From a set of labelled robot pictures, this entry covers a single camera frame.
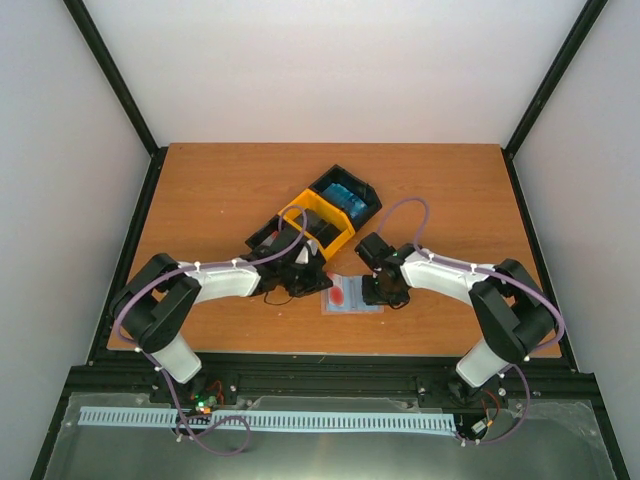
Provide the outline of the pink card holder wallet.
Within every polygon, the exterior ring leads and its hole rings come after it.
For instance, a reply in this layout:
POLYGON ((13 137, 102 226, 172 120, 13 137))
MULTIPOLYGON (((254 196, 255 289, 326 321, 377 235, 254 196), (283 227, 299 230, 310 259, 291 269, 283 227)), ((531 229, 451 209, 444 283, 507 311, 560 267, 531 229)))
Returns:
POLYGON ((382 306, 368 305, 364 301, 362 276, 344 276, 330 272, 332 286, 321 293, 323 314, 373 314, 382 313, 382 306))

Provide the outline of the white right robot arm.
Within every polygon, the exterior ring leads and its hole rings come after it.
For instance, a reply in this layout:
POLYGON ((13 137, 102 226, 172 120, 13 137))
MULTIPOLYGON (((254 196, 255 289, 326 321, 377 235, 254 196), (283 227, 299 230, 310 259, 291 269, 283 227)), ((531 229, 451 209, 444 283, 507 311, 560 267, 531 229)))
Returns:
POLYGON ((482 339, 456 365, 457 376, 471 388, 524 362, 551 333, 563 332, 558 309, 516 260, 472 264, 412 244, 396 249, 377 233, 361 240, 355 252, 371 271, 362 279, 368 305, 401 308, 412 289, 421 289, 473 309, 482 339))

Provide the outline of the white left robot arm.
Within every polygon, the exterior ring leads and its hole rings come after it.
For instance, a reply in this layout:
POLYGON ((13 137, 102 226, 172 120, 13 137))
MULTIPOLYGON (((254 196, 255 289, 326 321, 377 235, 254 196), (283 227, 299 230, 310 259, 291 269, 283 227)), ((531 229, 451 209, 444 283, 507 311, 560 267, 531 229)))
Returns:
POLYGON ((333 286, 325 264, 318 243, 291 227, 224 262, 178 262, 156 254, 116 294, 109 313, 115 332, 172 377, 174 392, 193 403, 208 390, 202 362, 181 334, 193 306, 265 295, 278 287, 291 298, 312 295, 333 286))

